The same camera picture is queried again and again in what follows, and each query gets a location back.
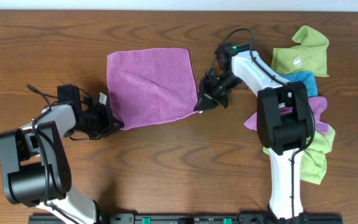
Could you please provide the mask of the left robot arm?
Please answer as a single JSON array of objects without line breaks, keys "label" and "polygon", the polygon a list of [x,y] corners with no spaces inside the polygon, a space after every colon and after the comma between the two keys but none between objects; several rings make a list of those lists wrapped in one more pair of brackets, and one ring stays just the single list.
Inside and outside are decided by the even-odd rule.
[{"label": "left robot arm", "polygon": [[0,133],[2,184],[7,200],[46,210],[63,223],[109,223],[110,218],[99,205],[72,185],[62,144],[63,138],[75,133],[100,140],[124,127],[113,116],[108,96],[81,96],[84,90],[71,84],[58,86],[54,97],[32,85],[27,87],[39,94],[46,106],[30,123]]}]

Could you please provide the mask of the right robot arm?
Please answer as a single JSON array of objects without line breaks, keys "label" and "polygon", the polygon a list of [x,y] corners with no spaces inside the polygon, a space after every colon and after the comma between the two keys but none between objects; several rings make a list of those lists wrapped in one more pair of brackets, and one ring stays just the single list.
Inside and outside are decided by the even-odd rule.
[{"label": "right robot arm", "polygon": [[305,85],[278,75],[250,44],[219,44],[214,54],[222,74],[211,70],[204,75],[194,110],[228,106],[227,95],[241,82],[252,90],[257,97],[257,134],[270,157],[269,209],[276,220],[299,222],[300,162],[315,129]]}]

